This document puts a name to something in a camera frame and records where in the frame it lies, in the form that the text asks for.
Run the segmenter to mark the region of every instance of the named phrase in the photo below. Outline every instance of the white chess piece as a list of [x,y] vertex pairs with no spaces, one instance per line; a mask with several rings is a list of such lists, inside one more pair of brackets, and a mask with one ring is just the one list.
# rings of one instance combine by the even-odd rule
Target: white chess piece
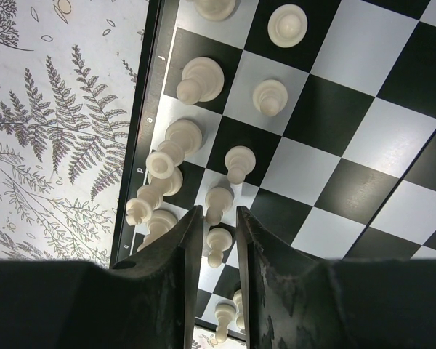
[[215,338],[218,342],[224,343],[227,340],[227,327],[235,318],[235,308],[228,304],[218,304],[215,308],[215,317],[218,320]]
[[288,90],[278,80],[265,80],[255,88],[252,100],[259,112],[275,116],[286,107]]
[[236,307],[238,307],[238,313],[235,316],[235,324],[239,329],[245,329],[246,325],[244,324],[244,313],[242,306],[242,291],[238,290],[235,292],[233,297],[233,302]]
[[182,173],[177,167],[175,167],[171,177],[161,180],[160,178],[152,176],[152,174],[148,172],[148,182],[154,187],[160,189],[163,196],[173,196],[182,187]]
[[227,178],[231,184],[241,184],[255,168],[255,155],[242,145],[231,148],[225,156]]
[[308,19],[303,9],[293,4],[278,7],[268,21],[268,34],[279,47],[297,45],[305,36]]
[[225,75],[219,64],[207,57],[197,57],[182,70],[176,94],[184,104],[208,102],[221,93],[224,85]]
[[144,237],[144,241],[137,251],[152,244],[157,238],[168,233],[176,224],[177,218],[170,212],[157,209],[153,212],[152,218],[146,223],[149,234]]
[[206,243],[211,248],[209,252],[209,265],[218,268],[223,263],[223,251],[226,251],[233,244],[233,237],[230,232],[223,228],[215,228],[209,231]]
[[195,0],[194,5],[200,16],[206,20],[219,22],[228,18],[233,12],[235,0]]
[[153,185],[143,185],[137,191],[137,197],[126,202],[126,221],[129,225],[138,225],[152,218],[153,210],[163,203],[163,196]]
[[189,120],[177,120],[169,125],[165,140],[158,145],[158,151],[150,153],[145,166],[152,176],[164,180],[174,173],[184,157],[197,152],[202,146],[202,132]]
[[210,225],[221,222],[223,214],[233,206],[233,195],[227,189],[215,187],[205,197],[206,211],[205,221]]

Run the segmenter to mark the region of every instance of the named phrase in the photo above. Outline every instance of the chessboard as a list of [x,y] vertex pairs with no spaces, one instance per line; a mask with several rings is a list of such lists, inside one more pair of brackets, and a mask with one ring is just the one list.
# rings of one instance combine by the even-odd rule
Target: chessboard
[[[164,72],[151,79],[159,88],[148,97],[154,111],[142,113],[129,141],[136,151],[127,198],[145,183],[145,158],[168,125],[190,119],[203,145],[179,166],[182,187],[161,207],[177,219],[194,205],[205,209],[208,190],[227,182],[226,153],[245,145],[257,164],[244,184],[230,185],[233,208],[219,225],[233,237],[235,208],[247,206],[314,258],[436,257],[436,0],[237,2],[228,19],[210,22],[193,2],[165,0],[163,53],[154,53]],[[267,24],[287,3],[304,10],[308,29],[299,44],[281,48]],[[210,102],[184,105],[176,88],[196,57],[219,63],[225,86]],[[286,107],[271,118],[252,102],[266,79],[288,90]],[[145,225],[123,224],[118,259],[147,234]],[[233,244],[211,268],[208,252],[204,243],[196,318],[214,329],[215,306],[232,304],[239,288],[238,255]],[[235,324],[229,329],[243,338]]]

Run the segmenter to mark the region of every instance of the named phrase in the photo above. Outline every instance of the white pawn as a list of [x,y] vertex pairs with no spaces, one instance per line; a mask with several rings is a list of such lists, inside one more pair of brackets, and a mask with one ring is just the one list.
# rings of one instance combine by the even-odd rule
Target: white pawn
[[223,263],[223,251],[229,249],[233,244],[233,237],[226,229],[215,228],[209,231],[206,243],[211,248],[209,265],[212,268],[218,268]]
[[202,132],[189,120],[177,120],[169,125],[165,139],[158,146],[158,151],[150,153],[145,166],[152,176],[164,180],[174,173],[187,155],[197,152],[202,146]]
[[126,202],[126,221],[138,225],[152,218],[153,210],[163,203],[163,196],[153,185],[143,185],[137,190],[137,197]]
[[206,211],[205,221],[210,225],[221,222],[223,214],[233,206],[233,195],[227,189],[215,187],[205,197]]
[[170,212],[158,209],[153,212],[152,218],[147,222],[149,234],[144,237],[144,242],[137,251],[152,244],[157,238],[168,233],[177,224],[177,218]]
[[160,189],[163,196],[173,196],[182,187],[182,173],[177,167],[175,167],[171,177],[161,180],[160,178],[152,176],[152,174],[148,172],[148,182],[154,187]]
[[278,80],[262,81],[252,96],[255,108],[266,116],[275,116],[286,107],[288,90]]
[[224,85],[225,75],[219,64],[207,57],[197,57],[182,70],[176,94],[184,104],[208,102],[218,97]]
[[195,0],[194,5],[200,16],[206,20],[219,22],[229,17],[234,10],[235,0]]
[[242,306],[242,291],[238,290],[235,292],[233,297],[233,302],[236,307],[238,307],[238,313],[235,316],[235,324],[239,329],[245,329],[245,321],[244,321],[244,313],[243,313],[243,306]]
[[308,19],[303,9],[293,4],[278,7],[268,21],[268,35],[279,47],[297,45],[305,36]]
[[246,175],[255,168],[255,155],[249,148],[242,145],[231,148],[225,156],[227,179],[231,184],[241,184]]
[[218,320],[215,338],[218,342],[224,343],[227,340],[227,327],[235,318],[235,308],[228,304],[218,304],[215,308],[215,317]]

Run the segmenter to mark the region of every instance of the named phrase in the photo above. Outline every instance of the fern leaf print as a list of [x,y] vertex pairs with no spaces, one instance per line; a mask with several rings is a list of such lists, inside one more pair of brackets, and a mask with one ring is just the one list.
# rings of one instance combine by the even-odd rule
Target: fern leaf print
[[52,58],[47,56],[47,73],[49,75],[50,84],[54,92],[55,102],[57,104],[57,120],[56,122],[66,129],[81,131],[90,126],[87,117],[79,113],[82,109],[82,104],[76,104],[76,95],[71,94],[71,88],[66,87],[65,80],[61,79],[58,71],[52,63]]
[[[9,91],[10,103],[0,102],[0,131],[15,135],[23,147],[31,146],[40,162],[44,152],[51,148],[52,168],[56,173],[61,163],[69,158],[68,179],[72,184],[89,169],[97,169],[91,189],[93,200],[104,189],[121,181],[129,122],[120,119],[127,114],[124,109],[111,107],[118,96],[106,93],[108,85],[101,84],[99,76],[91,74],[79,46],[74,45],[72,49],[76,81],[85,92],[79,97],[85,103],[76,100],[76,93],[47,56],[45,68],[53,101],[44,99],[33,74],[26,68],[24,87],[28,107],[17,93]],[[134,78],[134,71],[130,71],[130,75]]]
[[102,140],[97,136],[79,136],[69,167],[69,178],[72,184],[83,171],[92,168],[92,165],[97,165],[94,158],[103,161],[104,147]]

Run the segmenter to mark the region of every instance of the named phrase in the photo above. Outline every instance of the leaf drawing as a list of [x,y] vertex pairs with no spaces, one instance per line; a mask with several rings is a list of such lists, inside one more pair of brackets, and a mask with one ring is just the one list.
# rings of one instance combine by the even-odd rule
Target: leaf drawing
[[41,36],[41,39],[46,41],[46,42],[52,42],[53,38],[50,35],[43,35]]
[[132,70],[131,67],[129,67],[129,64],[127,61],[123,60],[123,65],[124,65],[125,69],[128,71],[129,76],[131,76],[131,81],[134,82],[134,88],[136,88],[137,74]]
[[63,14],[63,12],[61,12],[61,9],[59,9],[58,6],[53,5],[53,9],[55,10],[55,13],[58,15],[58,17],[60,17],[62,19],[63,22],[65,22],[66,24],[69,24],[65,15]]
[[19,33],[15,28],[16,22],[12,19],[16,16],[16,0],[1,0],[0,1],[0,44],[18,48]]
[[[31,72],[26,68],[25,91],[30,107],[27,108],[18,95],[10,91],[11,104],[0,102],[0,131],[15,135],[23,147],[31,146],[39,161],[42,161],[44,151],[51,148],[53,170],[56,172],[61,162],[69,157],[68,179],[71,183],[88,169],[96,167],[98,173],[91,189],[93,200],[102,190],[121,180],[129,122],[119,117],[126,114],[124,109],[110,107],[118,97],[107,95],[105,90],[108,85],[97,83],[99,76],[92,75],[91,69],[86,67],[77,45],[73,47],[72,61],[78,74],[76,80],[81,83],[80,89],[85,92],[82,97],[90,111],[88,116],[81,113],[83,105],[76,102],[76,94],[67,87],[65,79],[54,67],[51,57],[47,57],[46,68],[55,108],[51,108],[50,102],[44,101],[42,93],[39,93],[35,86]],[[135,81],[137,74],[125,61],[123,64],[132,81]],[[32,180],[33,172],[28,173],[27,169],[17,167],[20,163],[12,157],[12,154],[0,154],[1,160],[16,166],[13,170],[16,178],[13,179],[21,184],[20,178],[24,178],[24,183],[30,186],[26,180]],[[38,190],[38,179],[33,180],[34,188]],[[48,231],[52,230],[43,217],[39,216],[38,224],[45,226]]]
[[39,21],[39,15],[37,15],[36,9],[34,9],[32,6],[31,6],[31,16],[34,20],[36,20],[36,22]]

